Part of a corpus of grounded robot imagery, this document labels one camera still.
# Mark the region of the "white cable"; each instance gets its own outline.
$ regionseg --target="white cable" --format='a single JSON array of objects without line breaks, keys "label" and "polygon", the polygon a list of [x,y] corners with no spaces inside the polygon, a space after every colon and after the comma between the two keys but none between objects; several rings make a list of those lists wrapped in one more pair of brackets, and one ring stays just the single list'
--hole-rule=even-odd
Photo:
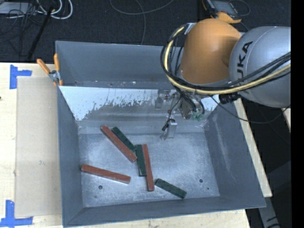
[{"label": "white cable", "polygon": [[[44,14],[47,14],[47,11],[40,5],[39,0],[36,0],[36,1],[39,4],[39,8],[44,12]],[[57,11],[51,13],[51,17],[54,18],[54,19],[68,19],[73,14],[73,4],[72,4],[72,1],[68,0],[69,5],[70,5],[70,13],[67,16],[65,16],[65,17],[57,17],[57,16],[54,16],[53,14],[58,13],[62,9],[62,1],[61,0],[59,0],[59,1],[60,1],[60,8]]]},{"label": "white cable", "polygon": [[[48,12],[41,6],[40,1],[39,1],[39,0],[36,0],[36,2],[38,3],[39,8],[42,10],[42,12],[41,12],[41,11],[38,11],[38,10],[37,10],[36,12],[37,12],[37,13],[42,13],[42,14],[47,14]],[[57,11],[55,11],[55,12],[52,12],[51,15],[60,12],[60,10],[62,9],[62,0],[59,0],[59,3],[60,3],[59,9],[58,9]]]}]

